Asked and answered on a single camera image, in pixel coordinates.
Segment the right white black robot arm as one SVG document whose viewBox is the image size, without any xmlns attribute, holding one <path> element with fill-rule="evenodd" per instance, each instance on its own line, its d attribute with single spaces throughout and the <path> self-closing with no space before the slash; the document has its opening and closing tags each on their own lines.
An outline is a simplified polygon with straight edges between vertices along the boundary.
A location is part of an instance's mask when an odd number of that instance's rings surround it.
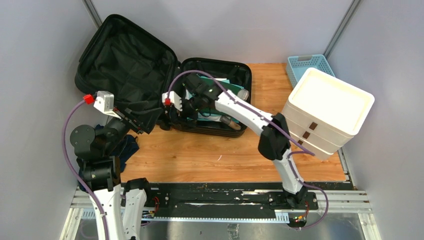
<svg viewBox="0 0 424 240">
<path fill-rule="evenodd" d="M 270 196 L 270 204 L 292 209 L 304 205 L 308 188 L 294 163 L 291 144 L 296 141 L 289 134 L 284 115 L 252 106 L 222 81 L 200 70 L 177 75 L 163 93 L 162 102 L 167 108 L 179 111 L 183 118 L 195 119 L 200 110 L 209 108 L 251 129 L 259 136 L 259 153 L 273 163 L 282 180 L 283 193 L 280 197 Z"/>
</svg>

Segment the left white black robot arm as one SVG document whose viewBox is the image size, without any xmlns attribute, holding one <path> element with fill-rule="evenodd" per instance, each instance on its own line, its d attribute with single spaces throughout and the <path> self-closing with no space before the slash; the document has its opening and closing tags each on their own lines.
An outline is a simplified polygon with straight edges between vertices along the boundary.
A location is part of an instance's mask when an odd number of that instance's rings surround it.
<svg viewBox="0 0 424 240">
<path fill-rule="evenodd" d="M 79 166 L 70 170 L 89 194 L 100 240 L 139 240 L 144 207 L 153 201 L 146 178 L 122 186 L 121 160 L 113 151 L 129 130 L 127 121 L 114 118 L 98 129 L 79 125 L 69 136 Z"/>
</svg>

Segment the light blue plastic basket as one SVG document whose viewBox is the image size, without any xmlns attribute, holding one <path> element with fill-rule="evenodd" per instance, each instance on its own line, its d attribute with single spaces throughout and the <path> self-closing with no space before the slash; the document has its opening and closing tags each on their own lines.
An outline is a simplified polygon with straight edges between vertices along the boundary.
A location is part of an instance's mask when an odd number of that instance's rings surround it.
<svg viewBox="0 0 424 240">
<path fill-rule="evenodd" d="M 335 76 L 326 57 L 322 54 L 289 56 L 287 58 L 286 73 L 293 88 L 308 68 L 315 68 L 333 77 Z"/>
</svg>

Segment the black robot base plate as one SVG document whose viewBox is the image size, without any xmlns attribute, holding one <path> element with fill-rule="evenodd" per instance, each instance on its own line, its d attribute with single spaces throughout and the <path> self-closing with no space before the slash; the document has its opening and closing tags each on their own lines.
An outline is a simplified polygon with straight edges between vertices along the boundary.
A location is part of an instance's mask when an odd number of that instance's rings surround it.
<svg viewBox="0 0 424 240">
<path fill-rule="evenodd" d="M 313 182 L 313 188 L 301 191 L 296 200 L 277 182 L 216 182 L 216 183 L 151 183 L 145 207 L 155 217 L 199 219 L 275 218 L 276 210 L 318 210 L 318 195 L 323 189 L 352 191 L 346 182 Z"/>
</svg>

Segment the black ribbed hard-shell suitcase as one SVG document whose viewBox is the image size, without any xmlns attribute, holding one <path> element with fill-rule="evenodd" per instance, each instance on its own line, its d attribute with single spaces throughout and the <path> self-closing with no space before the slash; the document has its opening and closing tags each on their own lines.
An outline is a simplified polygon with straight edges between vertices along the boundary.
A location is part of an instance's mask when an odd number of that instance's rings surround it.
<svg viewBox="0 0 424 240">
<path fill-rule="evenodd" d="M 181 119 L 178 112 L 165 112 L 162 94 L 183 71 L 198 70 L 231 84 L 252 89 L 252 71 L 244 63 L 191 57 L 179 61 L 164 42 L 122 15 L 109 15 L 96 31 L 79 59 L 75 85 L 84 94 L 108 91 L 114 104 L 150 101 L 163 112 L 156 122 L 163 130 L 237 138 L 244 134 L 222 122 Z"/>
</svg>

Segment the dark green garment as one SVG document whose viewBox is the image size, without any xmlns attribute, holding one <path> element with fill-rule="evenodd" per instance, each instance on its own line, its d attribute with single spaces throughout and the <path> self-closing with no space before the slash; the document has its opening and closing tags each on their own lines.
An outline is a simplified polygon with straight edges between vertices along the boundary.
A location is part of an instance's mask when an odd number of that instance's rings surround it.
<svg viewBox="0 0 424 240">
<path fill-rule="evenodd" d="M 232 83 L 223 83 L 224 85 L 222 85 L 226 90 L 230 90 L 232 91 L 236 96 L 237 96 L 237 92 L 240 89 L 245 89 L 243 86 L 237 85 L 237 84 L 232 84 Z M 211 109 L 211 108 L 203 108 L 203 109 L 207 109 L 207 110 L 212 110 L 212 113 L 214 114 L 220 114 L 222 116 L 224 116 L 225 114 L 216 110 L 216 109 Z"/>
</svg>

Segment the white three-drawer storage unit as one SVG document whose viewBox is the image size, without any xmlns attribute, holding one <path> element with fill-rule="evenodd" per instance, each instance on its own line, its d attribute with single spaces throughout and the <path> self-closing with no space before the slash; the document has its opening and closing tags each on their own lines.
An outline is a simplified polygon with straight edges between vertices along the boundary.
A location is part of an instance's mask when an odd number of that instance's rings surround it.
<svg viewBox="0 0 424 240">
<path fill-rule="evenodd" d="M 282 114 L 295 142 L 326 160 L 359 133 L 374 102 L 371 93 L 310 67 Z"/>
</svg>

